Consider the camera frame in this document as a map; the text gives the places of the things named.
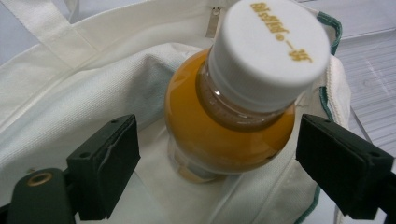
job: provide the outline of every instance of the white tote bag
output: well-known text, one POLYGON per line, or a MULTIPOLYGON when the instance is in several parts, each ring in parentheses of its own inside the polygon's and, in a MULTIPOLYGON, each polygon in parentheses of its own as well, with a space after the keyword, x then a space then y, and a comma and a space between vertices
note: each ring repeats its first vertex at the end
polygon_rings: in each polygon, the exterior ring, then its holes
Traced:
MULTIPOLYGON (((166 156, 167 82, 188 57, 213 44, 206 37, 216 31, 212 13, 221 8, 221 21, 233 2, 153 0, 91 16, 78 15, 78 0, 69 0, 68 20, 50 0, 1 0, 3 15, 17 18, 35 44, 2 55, 0 206, 10 202, 20 178, 66 168, 65 158, 105 123, 135 114, 142 159, 105 223, 302 223, 318 186, 294 156, 301 115, 329 116, 344 127, 349 117, 350 91, 335 57, 296 101, 292 136, 264 167, 195 185, 177 176, 166 156)), ((323 23, 335 51, 339 24, 307 10, 323 23)))

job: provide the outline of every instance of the bottle neck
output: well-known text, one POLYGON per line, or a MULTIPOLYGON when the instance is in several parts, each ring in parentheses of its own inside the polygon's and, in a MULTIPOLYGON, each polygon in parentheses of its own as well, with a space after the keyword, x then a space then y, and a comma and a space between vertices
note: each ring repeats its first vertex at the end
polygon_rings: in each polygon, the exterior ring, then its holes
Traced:
POLYGON ((288 108, 273 112, 246 110, 228 100, 216 87, 208 69, 208 58, 201 65, 196 79, 198 99, 206 113, 217 123, 237 131, 261 130, 277 121, 288 108))

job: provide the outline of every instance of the zipper pull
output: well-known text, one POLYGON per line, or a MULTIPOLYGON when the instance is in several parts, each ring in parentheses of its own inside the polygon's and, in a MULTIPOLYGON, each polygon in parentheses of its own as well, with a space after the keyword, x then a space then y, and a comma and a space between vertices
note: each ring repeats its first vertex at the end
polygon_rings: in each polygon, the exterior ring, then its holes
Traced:
POLYGON ((206 36, 207 38, 214 38, 218 30, 219 17, 221 13, 220 7, 213 7, 210 13, 209 24, 207 25, 206 36))

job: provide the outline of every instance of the screw hole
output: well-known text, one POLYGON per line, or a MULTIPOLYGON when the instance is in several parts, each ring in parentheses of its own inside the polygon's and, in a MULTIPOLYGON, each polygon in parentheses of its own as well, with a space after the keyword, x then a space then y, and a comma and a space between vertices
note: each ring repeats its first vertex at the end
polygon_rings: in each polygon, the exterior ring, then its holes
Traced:
POLYGON ((30 187, 35 187, 42 185, 52 179, 52 173, 41 173, 38 175, 32 176, 28 181, 27 185, 30 187))
POLYGON ((89 156, 91 156, 91 153, 90 153, 90 152, 84 152, 84 153, 79 154, 79 157, 80 157, 80 158, 87 158, 87 157, 89 157, 89 156))

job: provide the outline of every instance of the orange liquid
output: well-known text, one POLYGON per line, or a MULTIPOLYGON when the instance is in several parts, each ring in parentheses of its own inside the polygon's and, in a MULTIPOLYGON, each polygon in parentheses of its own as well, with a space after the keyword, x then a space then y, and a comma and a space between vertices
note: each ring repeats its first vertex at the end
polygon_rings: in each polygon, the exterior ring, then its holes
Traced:
POLYGON ((207 171, 239 174, 264 165, 288 142, 294 105, 274 123, 258 131, 228 129, 206 114, 196 91, 196 78, 208 50, 175 72, 165 96, 165 120, 185 157, 207 171))

